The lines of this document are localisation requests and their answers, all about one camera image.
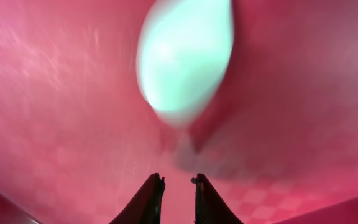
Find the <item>pink tablecloth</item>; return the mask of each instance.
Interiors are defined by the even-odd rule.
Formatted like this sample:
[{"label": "pink tablecloth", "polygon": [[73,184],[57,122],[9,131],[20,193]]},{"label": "pink tablecloth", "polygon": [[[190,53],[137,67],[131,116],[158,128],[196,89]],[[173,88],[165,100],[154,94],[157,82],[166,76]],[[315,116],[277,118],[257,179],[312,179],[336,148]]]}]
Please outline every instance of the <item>pink tablecloth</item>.
[{"label": "pink tablecloth", "polygon": [[194,220],[197,172],[250,224],[358,196],[358,0],[234,0],[197,154],[137,87],[152,2],[0,0],[2,193],[45,223],[107,223],[153,172],[162,223]]}]

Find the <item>red background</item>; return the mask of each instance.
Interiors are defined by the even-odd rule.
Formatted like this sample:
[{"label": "red background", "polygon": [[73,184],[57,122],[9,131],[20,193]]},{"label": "red background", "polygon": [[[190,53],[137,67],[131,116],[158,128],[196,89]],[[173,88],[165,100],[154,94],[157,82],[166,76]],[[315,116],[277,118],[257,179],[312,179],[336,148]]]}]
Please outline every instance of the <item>red background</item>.
[{"label": "red background", "polygon": [[150,0],[0,0],[0,191],[45,223],[107,223],[153,172],[162,223],[194,220],[205,173],[270,223],[358,196],[358,1],[233,0],[225,80],[191,129],[135,77]]}]

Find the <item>mint green object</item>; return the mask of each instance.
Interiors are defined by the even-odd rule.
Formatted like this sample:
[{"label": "mint green object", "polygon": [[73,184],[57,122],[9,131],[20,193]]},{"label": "mint green object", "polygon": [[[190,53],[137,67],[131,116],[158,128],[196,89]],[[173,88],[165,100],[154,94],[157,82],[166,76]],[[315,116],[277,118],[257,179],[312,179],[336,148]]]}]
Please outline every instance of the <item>mint green object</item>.
[{"label": "mint green object", "polygon": [[166,123],[189,125],[218,89],[232,45],[231,0],[157,1],[137,52],[143,97]]}]

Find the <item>pink surface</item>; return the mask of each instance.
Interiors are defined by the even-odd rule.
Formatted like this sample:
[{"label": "pink surface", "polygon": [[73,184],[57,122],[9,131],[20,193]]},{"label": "pink surface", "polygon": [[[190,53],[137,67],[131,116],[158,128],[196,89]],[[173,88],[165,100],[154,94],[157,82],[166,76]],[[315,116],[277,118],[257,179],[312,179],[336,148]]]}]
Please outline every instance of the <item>pink surface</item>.
[{"label": "pink surface", "polygon": [[358,0],[234,0],[198,154],[137,87],[151,4],[0,0],[1,192],[45,223],[107,223],[153,172],[162,223],[194,220],[197,172],[250,224],[358,196]]}]

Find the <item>white object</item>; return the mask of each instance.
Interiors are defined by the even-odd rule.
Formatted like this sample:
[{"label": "white object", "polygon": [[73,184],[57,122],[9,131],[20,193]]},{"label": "white object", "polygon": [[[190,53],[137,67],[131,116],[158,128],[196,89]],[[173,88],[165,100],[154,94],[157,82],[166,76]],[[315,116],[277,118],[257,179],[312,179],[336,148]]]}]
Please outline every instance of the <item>white object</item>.
[{"label": "white object", "polygon": [[191,123],[208,104],[233,45],[231,0],[157,1],[137,52],[143,97],[172,126]]}]

